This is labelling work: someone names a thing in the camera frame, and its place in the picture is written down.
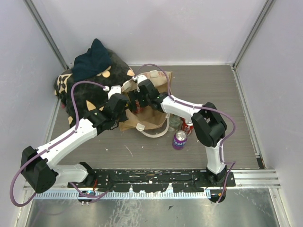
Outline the red cola can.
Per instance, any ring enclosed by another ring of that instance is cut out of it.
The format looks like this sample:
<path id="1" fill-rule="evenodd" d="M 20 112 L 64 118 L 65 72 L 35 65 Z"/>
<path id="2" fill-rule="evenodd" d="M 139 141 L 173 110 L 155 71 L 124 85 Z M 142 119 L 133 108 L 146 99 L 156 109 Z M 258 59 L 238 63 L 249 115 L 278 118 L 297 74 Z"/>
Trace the red cola can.
<path id="1" fill-rule="evenodd" d="M 143 107 L 141 107 L 138 99 L 134 100 L 134 104 L 133 104 L 133 113 L 134 114 L 139 114 L 143 111 Z"/>
<path id="2" fill-rule="evenodd" d="M 188 136 L 192 133 L 194 129 L 193 123 L 191 120 L 182 119 L 181 130 L 184 131 Z"/>

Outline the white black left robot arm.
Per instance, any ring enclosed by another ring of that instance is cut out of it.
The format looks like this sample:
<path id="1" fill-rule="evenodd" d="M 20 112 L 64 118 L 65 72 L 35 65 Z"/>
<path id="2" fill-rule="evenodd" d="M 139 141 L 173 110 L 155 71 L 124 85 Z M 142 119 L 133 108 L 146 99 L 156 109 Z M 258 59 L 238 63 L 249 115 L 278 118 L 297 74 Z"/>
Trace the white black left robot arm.
<path id="1" fill-rule="evenodd" d="M 60 183 L 80 183 L 83 187 L 95 184 L 96 173 L 85 162 L 59 165 L 59 162 L 84 142 L 115 128 L 126 120 L 128 99 L 115 93 L 102 110 L 95 109 L 80 119 L 79 125 L 36 149 L 31 146 L 22 152 L 21 174 L 36 193 L 43 193 Z"/>

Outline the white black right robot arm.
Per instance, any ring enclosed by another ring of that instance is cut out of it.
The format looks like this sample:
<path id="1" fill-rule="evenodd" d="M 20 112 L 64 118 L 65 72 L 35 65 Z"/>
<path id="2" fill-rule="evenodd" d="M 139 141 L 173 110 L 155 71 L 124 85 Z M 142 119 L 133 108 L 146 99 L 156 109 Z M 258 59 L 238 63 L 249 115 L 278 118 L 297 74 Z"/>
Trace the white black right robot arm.
<path id="1" fill-rule="evenodd" d="M 205 146 L 206 174 L 212 186 L 219 186 L 227 174 L 223 157 L 223 138 L 227 125 L 215 106 L 208 102 L 198 105 L 178 99 L 168 92 L 160 92 L 146 79 L 127 92 L 131 110 L 151 107 L 153 110 L 173 114 L 192 122 L 196 137 Z"/>

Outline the clear soda water bottle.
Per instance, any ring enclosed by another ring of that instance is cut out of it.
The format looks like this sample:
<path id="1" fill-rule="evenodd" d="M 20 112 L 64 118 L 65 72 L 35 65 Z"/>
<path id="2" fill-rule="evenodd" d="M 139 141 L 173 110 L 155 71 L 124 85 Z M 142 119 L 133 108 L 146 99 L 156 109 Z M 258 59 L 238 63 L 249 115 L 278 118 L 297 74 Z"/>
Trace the clear soda water bottle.
<path id="1" fill-rule="evenodd" d="M 179 116 L 170 114 L 169 116 L 169 132 L 176 132 L 179 130 L 181 125 L 181 118 Z"/>

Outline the tan jute canvas bag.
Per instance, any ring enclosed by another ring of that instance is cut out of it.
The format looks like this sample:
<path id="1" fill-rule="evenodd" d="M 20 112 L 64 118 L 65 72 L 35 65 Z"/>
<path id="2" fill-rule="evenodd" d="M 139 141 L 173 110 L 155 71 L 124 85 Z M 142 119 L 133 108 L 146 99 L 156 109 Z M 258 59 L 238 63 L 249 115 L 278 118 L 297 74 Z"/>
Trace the tan jute canvas bag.
<path id="1" fill-rule="evenodd" d="M 154 86 L 161 92 L 168 91 L 168 85 L 173 78 L 172 71 L 152 70 L 143 72 Z M 120 131 L 134 129 L 149 138 L 158 138 L 165 135 L 169 129 L 169 117 L 166 113 L 153 110 L 150 106 L 143 108 L 141 113 L 133 113 L 126 110 L 127 121 L 119 123 Z"/>

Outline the purple soda can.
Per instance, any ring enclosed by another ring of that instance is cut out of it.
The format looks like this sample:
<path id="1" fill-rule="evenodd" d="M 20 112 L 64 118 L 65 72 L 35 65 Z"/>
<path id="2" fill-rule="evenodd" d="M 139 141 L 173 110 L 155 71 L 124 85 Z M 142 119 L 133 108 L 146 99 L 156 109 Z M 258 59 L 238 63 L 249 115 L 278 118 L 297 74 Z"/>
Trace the purple soda can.
<path id="1" fill-rule="evenodd" d="M 176 150 L 181 150 L 184 148 L 187 142 L 187 133 L 184 131 L 177 131 L 173 137 L 172 146 Z"/>

